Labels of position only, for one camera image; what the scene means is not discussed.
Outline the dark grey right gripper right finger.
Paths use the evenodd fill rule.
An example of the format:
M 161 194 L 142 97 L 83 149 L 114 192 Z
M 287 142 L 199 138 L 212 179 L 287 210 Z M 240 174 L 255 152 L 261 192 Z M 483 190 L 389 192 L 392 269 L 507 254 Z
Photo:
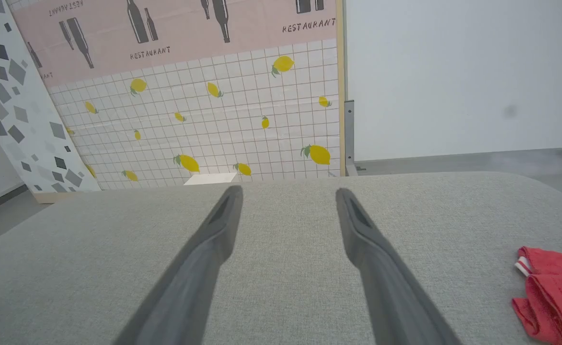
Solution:
M 378 345 L 459 345 L 449 323 L 374 221 L 347 188 L 336 209 L 351 264 L 360 272 Z

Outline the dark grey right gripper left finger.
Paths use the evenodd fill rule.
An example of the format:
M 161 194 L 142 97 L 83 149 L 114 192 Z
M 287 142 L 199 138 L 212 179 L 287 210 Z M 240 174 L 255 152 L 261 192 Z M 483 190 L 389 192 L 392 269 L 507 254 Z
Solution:
M 116 345 L 199 345 L 221 266 L 233 253 L 243 188 L 229 186 L 130 317 Z

